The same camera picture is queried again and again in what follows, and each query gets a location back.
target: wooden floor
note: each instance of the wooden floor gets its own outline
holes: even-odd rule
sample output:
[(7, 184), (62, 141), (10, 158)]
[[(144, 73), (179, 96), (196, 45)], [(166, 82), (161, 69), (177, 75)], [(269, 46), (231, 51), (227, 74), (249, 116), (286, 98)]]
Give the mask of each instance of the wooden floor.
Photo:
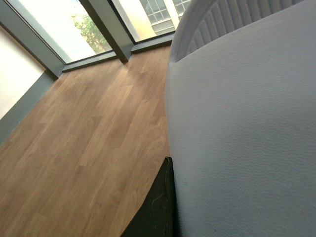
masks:
[(169, 47), (64, 73), (0, 147), (1, 237), (117, 237), (169, 155)]

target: black object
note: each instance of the black object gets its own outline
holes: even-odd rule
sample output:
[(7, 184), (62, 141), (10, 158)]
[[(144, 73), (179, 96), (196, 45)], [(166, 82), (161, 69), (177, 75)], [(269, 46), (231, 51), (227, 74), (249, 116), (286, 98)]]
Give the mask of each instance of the black object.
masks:
[(172, 237), (174, 206), (172, 159), (166, 157), (142, 206), (121, 237)]

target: white leather seat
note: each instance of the white leather seat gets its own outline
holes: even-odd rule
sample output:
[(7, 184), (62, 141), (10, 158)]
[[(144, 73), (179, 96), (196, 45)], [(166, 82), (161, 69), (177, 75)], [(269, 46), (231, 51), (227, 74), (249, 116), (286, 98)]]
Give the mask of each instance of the white leather seat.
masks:
[(315, 236), (316, 0), (187, 54), (201, 2), (165, 89), (180, 235)]

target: window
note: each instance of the window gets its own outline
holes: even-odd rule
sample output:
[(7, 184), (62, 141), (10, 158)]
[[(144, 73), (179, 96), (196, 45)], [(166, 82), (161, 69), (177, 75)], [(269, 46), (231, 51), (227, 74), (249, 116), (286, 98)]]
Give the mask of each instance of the window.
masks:
[(151, 24), (170, 19), (163, 0), (140, 0)]
[(9, 2), (65, 63), (111, 50), (78, 0)]
[(184, 11), (187, 9), (189, 6), (191, 0), (173, 0), (174, 6), (177, 9), (177, 13), (179, 18), (181, 19)]
[(112, 0), (136, 42), (174, 32), (190, 0)]

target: green foliage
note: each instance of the green foliage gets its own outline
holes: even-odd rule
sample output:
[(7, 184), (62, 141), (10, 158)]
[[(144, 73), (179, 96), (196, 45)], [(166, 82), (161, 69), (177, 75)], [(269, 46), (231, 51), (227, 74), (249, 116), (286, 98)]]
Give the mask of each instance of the green foliage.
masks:
[(75, 27), (96, 54), (110, 49), (109, 44), (89, 16), (71, 15)]

